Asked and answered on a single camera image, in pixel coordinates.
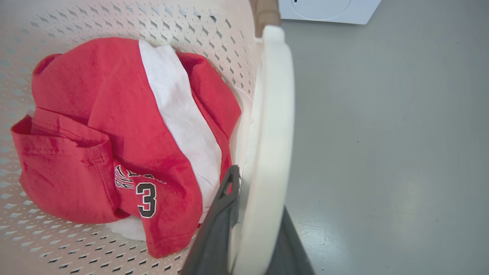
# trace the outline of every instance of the laundry basket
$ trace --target laundry basket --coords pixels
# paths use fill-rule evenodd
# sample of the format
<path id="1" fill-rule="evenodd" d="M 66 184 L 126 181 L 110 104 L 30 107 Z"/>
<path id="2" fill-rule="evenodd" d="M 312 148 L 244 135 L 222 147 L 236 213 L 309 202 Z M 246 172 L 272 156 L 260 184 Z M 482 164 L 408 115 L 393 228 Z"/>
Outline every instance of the laundry basket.
<path id="1" fill-rule="evenodd" d="M 113 36 L 203 55 L 234 92 L 242 116 L 230 146 L 242 183 L 229 269 L 262 274 L 282 219 L 294 118 L 291 55 L 282 29 L 271 26 L 280 22 L 276 1 L 3 0 L 0 8 L 0 274 L 176 275 L 184 265 L 189 247 L 153 258 L 144 242 L 104 225 L 44 213 L 19 184 L 9 129 L 35 109 L 33 68 L 46 55 Z"/>

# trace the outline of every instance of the number 3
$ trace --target number 3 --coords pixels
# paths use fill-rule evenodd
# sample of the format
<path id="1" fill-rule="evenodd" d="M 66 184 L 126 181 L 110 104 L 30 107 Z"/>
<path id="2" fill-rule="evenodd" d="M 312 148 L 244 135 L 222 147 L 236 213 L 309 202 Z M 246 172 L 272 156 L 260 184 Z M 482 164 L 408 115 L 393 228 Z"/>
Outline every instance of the number 3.
<path id="1" fill-rule="evenodd" d="M 153 217 L 156 212 L 156 186 L 152 183 L 140 183 L 136 187 L 136 195 L 143 195 L 143 205 L 137 206 L 141 217 Z"/>

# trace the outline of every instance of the floor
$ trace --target floor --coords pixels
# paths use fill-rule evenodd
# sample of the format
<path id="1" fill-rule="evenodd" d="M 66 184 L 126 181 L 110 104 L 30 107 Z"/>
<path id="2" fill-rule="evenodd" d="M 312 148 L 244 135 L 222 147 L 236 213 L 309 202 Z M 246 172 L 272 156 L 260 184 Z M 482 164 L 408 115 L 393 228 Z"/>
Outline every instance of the floor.
<path id="1" fill-rule="evenodd" d="M 489 274 L 489 2 L 383 0 L 283 22 L 287 207 L 317 275 Z"/>

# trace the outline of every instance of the clothing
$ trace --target clothing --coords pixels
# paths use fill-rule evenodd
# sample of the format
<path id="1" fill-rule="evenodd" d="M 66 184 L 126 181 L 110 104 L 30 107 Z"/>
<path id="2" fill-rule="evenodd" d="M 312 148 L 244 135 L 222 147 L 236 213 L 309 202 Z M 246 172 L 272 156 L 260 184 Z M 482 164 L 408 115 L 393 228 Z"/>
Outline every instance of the clothing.
<path id="1" fill-rule="evenodd" d="M 154 257 L 186 247 L 230 166 L 241 113 L 213 69 L 191 89 L 198 65 L 184 68 L 169 46 L 120 38 L 43 59 L 34 117 L 12 127 L 28 196 L 77 223 L 140 217 Z M 227 96 L 201 89 L 209 77 Z"/>
<path id="2" fill-rule="evenodd" d="M 143 221 L 136 216 L 129 216 L 125 219 L 105 224 L 110 231 L 121 234 L 126 239 L 146 241 Z"/>

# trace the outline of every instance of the white appliance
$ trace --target white appliance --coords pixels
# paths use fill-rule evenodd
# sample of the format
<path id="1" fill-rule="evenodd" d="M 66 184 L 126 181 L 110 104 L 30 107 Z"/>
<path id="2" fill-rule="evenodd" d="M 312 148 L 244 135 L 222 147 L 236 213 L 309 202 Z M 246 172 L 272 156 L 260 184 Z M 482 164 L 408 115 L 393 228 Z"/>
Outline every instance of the white appliance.
<path id="1" fill-rule="evenodd" d="M 279 0 L 282 19 L 366 24 L 380 0 Z"/>

